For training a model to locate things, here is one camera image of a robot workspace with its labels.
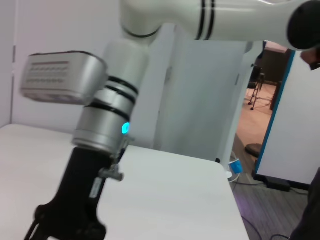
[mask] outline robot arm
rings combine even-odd
[[[118,163],[128,144],[130,117],[148,67],[149,46],[162,24],[179,24],[196,40],[270,40],[295,50],[320,44],[319,0],[278,4],[120,0],[120,7],[125,39],[111,42],[106,49],[107,82],[104,61],[86,52],[36,54],[28,60],[21,88],[25,97],[85,107],[73,136],[76,148],[57,194],[36,209],[25,240],[105,238],[107,230],[97,218],[97,205],[106,179],[123,179]]]

